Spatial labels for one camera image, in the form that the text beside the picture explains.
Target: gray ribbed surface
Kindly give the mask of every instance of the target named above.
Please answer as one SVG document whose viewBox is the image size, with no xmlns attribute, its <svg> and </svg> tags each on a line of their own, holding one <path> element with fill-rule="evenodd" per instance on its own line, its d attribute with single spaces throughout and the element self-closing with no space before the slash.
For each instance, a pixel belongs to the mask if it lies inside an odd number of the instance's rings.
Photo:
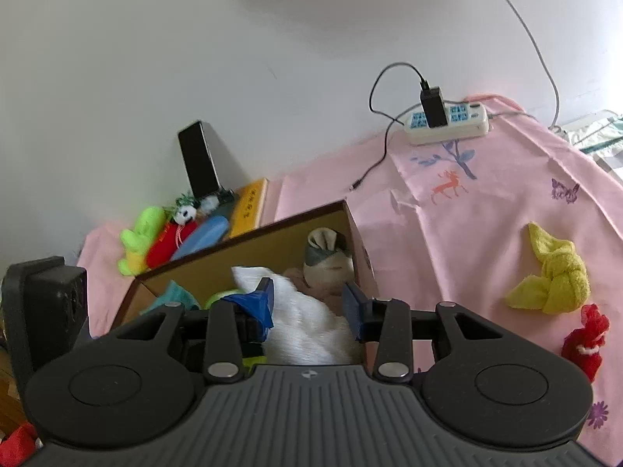
<svg viewBox="0 0 623 467">
<path fill-rule="evenodd" d="M 310 370 L 317 374 L 303 377 Z M 26 465 L 600 466 L 574 443 L 539 453 L 466 443 L 434 423 L 409 388 L 378 383 L 356 365 L 259 366 L 245 382 L 208 391 L 188 420 L 151 443 L 98 453 L 51 444 Z"/>
</svg>

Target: blue tree branch print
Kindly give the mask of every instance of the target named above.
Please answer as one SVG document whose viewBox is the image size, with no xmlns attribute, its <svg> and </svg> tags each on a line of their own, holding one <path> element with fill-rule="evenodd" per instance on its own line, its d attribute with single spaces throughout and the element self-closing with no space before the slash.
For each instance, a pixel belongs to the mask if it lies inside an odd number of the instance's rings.
<svg viewBox="0 0 623 467">
<path fill-rule="evenodd" d="M 446 152 L 450 156 L 452 156 L 453 159 L 444 158 L 439 156 L 438 154 L 433 154 L 432 157 L 429 159 L 420 160 L 418 157 L 413 157 L 411 158 L 411 161 L 417 161 L 417 164 L 422 165 L 423 167 L 430 167 L 438 161 L 449 161 L 458 164 L 459 167 L 461 167 L 465 172 L 465 175 L 473 181 L 478 179 L 467 166 L 467 162 L 474 156 L 476 156 L 476 151 L 474 149 L 468 149 L 467 151 L 460 152 L 458 140 L 449 140 L 448 142 L 443 142 L 442 146 L 446 150 Z"/>
</svg>

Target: yellow towel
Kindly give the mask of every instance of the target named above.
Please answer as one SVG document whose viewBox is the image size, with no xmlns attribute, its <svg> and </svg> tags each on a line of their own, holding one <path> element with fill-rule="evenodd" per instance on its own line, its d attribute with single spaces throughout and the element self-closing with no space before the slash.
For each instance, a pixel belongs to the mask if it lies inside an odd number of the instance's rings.
<svg viewBox="0 0 623 467">
<path fill-rule="evenodd" d="M 586 266 L 570 240 L 558 240 L 529 223 L 532 250 L 543 263 L 541 276 L 528 276 L 505 298 L 514 309 L 540 309 L 546 314 L 570 313 L 588 299 Z"/>
</svg>

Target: silver screw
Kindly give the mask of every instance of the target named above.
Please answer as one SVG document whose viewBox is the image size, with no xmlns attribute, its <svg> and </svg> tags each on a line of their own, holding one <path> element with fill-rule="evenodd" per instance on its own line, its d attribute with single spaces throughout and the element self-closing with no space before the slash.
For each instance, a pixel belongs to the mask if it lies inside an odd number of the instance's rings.
<svg viewBox="0 0 623 467">
<path fill-rule="evenodd" d="M 404 377 L 409 374 L 409 367 L 400 362 L 387 362 L 379 367 L 379 374 L 385 377 Z"/>
<path fill-rule="evenodd" d="M 238 374 L 238 367 L 230 362 L 217 362 L 208 367 L 208 374 L 214 377 L 233 377 Z"/>
</svg>

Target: teal cloth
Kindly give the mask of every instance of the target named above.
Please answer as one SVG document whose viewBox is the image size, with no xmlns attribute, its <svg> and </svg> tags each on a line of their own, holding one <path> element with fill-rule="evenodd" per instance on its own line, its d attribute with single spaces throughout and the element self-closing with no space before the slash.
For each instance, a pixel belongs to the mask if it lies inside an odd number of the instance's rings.
<svg viewBox="0 0 623 467">
<path fill-rule="evenodd" d="M 166 287 L 166 291 L 155 299 L 152 304 L 145 309 L 141 314 L 154 310 L 156 307 L 167 304 L 169 302 L 179 302 L 184 306 L 187 311 L 196 311 L 201 307 L 199 302 L 188 291 L 182 288 L 175 281 L 170 281 L 169 286 Z"/>
</svg>

